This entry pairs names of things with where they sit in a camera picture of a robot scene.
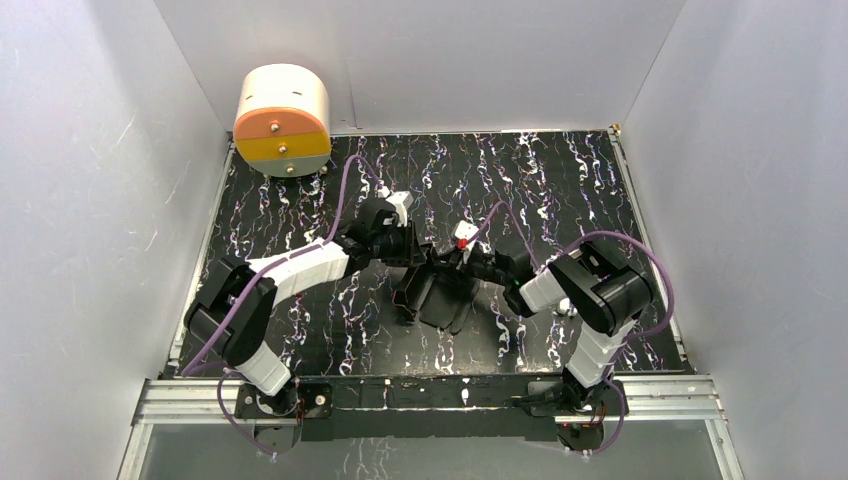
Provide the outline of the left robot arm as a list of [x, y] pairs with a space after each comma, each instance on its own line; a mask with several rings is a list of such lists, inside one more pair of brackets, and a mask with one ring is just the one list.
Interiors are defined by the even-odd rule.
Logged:
[[300, 402], [298, 382], [265, 340], [274, 307], [373, 261], [396, 268], [422, 265], [426, 253], [409, 218], [412, 203], [409, 191], [370, 198], [330, 240], [318, 238], [253, 261], [220, 259], [185, 314], [188, 333], [252, 384], [271, 414], [290, 414]]

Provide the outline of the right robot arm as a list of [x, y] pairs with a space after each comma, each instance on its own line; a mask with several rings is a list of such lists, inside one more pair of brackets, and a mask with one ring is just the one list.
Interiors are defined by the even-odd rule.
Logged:
[[656, 297], [656, 286], [622, 254], [596, 240], [584, 240], [575, 257], [563, 254], [536, 271], [530, 254], [486, 253], [466, 239], [436, 258], [436, 266], [463, 284], [475, 280], [503, 288], [513, 313], [530, 317], [566, 301], [582, 320], [562, 383], [515, 401], [522, 407], [551, 404], [560, 411], [590, 413], [609, 389], [613, 356], [633, 324]]

